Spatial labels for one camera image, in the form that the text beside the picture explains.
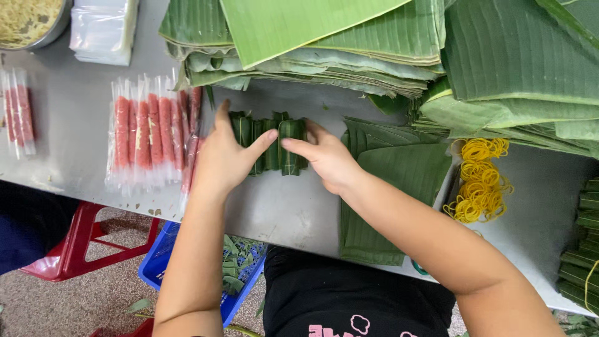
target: red plastic stool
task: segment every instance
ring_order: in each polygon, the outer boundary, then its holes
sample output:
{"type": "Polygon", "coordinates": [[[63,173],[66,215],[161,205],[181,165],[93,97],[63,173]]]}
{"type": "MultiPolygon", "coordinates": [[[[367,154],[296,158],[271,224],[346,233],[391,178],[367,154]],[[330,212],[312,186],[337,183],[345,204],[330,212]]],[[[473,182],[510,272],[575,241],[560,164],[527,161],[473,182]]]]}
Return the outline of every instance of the red plastic stool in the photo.
{"type": "Polygon", "coordinates": [[[159,220],[157,218],[152,219],[150,233],[148,233],[148,239],[144,245],[127,248],[98,239],[105,233],[100,229],[99,222],[95,222],[96,214],[105,207],[81,201],[73,216],[71,229],[69,229],[66,237],[48,252],[46,257],[20,270],[46,281],[58,282],[147,253],[154,240],[156,240],[159,220]],[[122,252],[87,262],[85,255],[90,241],[121,249],[122,252]]]}
{"type": "MultiPolygon", "coordinates": [[[[152,337],[152,330],[154,329],[154,318],[146,319],[141,325],[135,329],[132,333],[126,333],[119,337],[152,337]]],[[[99,337],[102,329],[98,329],[93,332],[89,337],[99,337]]]]}

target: forearm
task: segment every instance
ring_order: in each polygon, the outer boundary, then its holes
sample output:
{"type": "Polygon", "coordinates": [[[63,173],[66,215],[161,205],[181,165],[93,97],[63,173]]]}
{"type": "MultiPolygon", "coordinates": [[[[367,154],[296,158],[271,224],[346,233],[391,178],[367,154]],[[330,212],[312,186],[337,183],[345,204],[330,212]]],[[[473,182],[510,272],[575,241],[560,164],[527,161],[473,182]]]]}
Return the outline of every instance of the forearm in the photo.
{"type": "Polygon", "coordinates": [[[224,197],[192,191],[158,302],[156,322],[218,309],[222,294],[224,197]]]}
{"type": "Polygon", "coordinates": [[[341,197],[456,294],[472,293],[508,279],[527,283],[490,243],[377,177],[364,172],[341,197]]]}

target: black shirt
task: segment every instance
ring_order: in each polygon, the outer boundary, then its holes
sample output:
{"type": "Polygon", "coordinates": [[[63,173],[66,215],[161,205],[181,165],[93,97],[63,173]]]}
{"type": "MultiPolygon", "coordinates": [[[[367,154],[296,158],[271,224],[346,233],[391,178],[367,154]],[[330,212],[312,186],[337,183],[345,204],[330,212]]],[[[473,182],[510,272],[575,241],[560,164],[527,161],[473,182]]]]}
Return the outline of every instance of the black shirt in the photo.
{"type": "Polygon", "coordinates": [[[267,337],[448,336],[443,286],[291,249],[269,249],[267,337]]]}

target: hand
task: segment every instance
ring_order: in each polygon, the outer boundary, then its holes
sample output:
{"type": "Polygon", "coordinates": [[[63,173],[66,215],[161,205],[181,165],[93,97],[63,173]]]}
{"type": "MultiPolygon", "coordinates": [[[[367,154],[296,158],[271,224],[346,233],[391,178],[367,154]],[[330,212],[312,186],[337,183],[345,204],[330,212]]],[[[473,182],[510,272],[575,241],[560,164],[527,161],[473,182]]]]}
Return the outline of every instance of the hand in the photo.
{"type": "Polygon", "coordinates": [[[310,120],[306,120],[306,127],[309,143],[285,138],[281,145],[286,150],[308,159],[329,192],[343,193],[366,172],[353,159],[339,138],[310,120]]]}
{"type": "Polygon", "coordinates": [[[198,152],[193,191],[197,189],[224,201],[278,136],[277,130],[268,130],[247,149],[243,148],[235,140],[229,119],[229,100],[225,100],[216,112],[210,135],[198,152]]]}

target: metal bowl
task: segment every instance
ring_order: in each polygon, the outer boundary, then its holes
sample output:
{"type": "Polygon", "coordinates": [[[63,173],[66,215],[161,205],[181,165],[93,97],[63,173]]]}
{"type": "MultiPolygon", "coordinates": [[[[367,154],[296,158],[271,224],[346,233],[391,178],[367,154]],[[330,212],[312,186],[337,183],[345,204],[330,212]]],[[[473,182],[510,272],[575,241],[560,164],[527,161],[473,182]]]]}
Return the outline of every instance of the metal bowl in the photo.
{"type": "Polygon", "coordinates": [[[36,41],[29,43],[27,46],[18,48],[2,47],[2,43],[0,43],[0,50],[13,52],[15,50],[37,49],[47,46],[65,31],[65,28],[69,24],[69,20],[71,20],[71,7],[73,7],[73,0],[62,0],[62,7],[60,8],[60,12],[58,12],[56,21],[54,21],[52,27],[50,27],[50,29],[36,41]]]}

